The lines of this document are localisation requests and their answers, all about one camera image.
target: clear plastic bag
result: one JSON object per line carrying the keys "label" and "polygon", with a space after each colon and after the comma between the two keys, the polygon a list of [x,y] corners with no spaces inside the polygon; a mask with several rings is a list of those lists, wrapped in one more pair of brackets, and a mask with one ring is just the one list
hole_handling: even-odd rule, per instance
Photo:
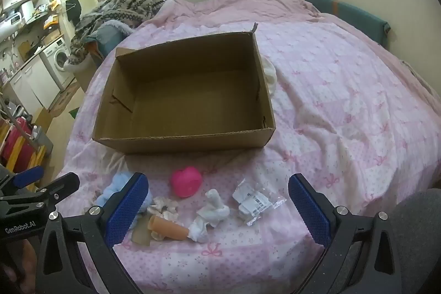
{"label": "clear plastic bag", "polygon": [[251,179],[243,179],[238,184],[233,198],[239,203],[238,216],[247,226],[261,218],[262,213],[271,212],[286,201],[286,198]]}

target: barcode label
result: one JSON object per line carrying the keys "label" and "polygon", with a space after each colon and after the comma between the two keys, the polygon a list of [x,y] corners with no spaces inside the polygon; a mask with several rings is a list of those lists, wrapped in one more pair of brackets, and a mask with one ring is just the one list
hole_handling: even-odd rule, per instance
{"label": "barcode label", "polygon": [[250,193],[242,205],[254,216],[257,217],[266,208],[271,206],[271,202],[260,192]]}
{"label": "barcode label", "polygon": [[249,184],[244,183],[236,188],[233,193],[233,198],[239,203],[242,203],[243,201],[248,199],[253,194],[253,192],[253,188]]}

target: washing machine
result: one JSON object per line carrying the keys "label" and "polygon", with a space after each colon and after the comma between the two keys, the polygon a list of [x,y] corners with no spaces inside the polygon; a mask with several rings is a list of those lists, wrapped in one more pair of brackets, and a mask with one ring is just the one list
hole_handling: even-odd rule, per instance
{"label": "washing machine", "polygon": [[41,59],[60,90],[67,88],[74,79],[74,75],[64,68],[69,54],[69,48],[62,37],[40,53]]}

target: patterned blanket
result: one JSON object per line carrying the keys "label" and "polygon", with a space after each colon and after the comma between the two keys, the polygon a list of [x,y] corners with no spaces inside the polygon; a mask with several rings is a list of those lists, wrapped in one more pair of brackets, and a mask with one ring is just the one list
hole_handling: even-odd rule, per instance
{"label": "patterned blanket", "polygon": [[[304,0],[167,0],[120,46],[141,49],[213,31],[249,31],[255,22],[260,54],[277,72],[271,99],[276,131],[263,149],[124,156],[93,141],[113,50],[90,83],[61,171],[76,173],[80,188],[57,210],[64,217],[84,213],[123,171],[145,173],[153,196],[169,197],[169,174],[198,168],[202,188],[179,201],[184,225],[206,203],[206,191],[215,188],[230,204],[243,178],[286,196],[289,177],[301,172],[331,203],[364,215],[390,211],[439,179],[441,104],[398,58]],[[140,246],[129,232],[113,249],[145,294],[286,294],[323,247],[286,201],[250,227],[230,216],[209,230],[204,245],[166,240]],[[87,248],[80,250],[97,291],[106,293]]]}
{"label": "patterned blanket", "polygon": [[77,66],[86,57],[84,39],[104,22],[118,20],[130,28],[137,28],[146,20],[153,18],[164,4],[165,0],[105,0],[97,5],[90,13],[82,16],[75,27],[75,36],[71,41],[69,65]]}

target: open cardboard box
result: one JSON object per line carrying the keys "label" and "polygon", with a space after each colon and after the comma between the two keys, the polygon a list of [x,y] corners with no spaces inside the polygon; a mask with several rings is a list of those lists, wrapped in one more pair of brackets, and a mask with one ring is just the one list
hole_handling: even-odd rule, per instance
{"label": "open cardboard box", "polygon": [[124,154],[263,147],[275,130],[254,33],[116,49],[93,139]]}

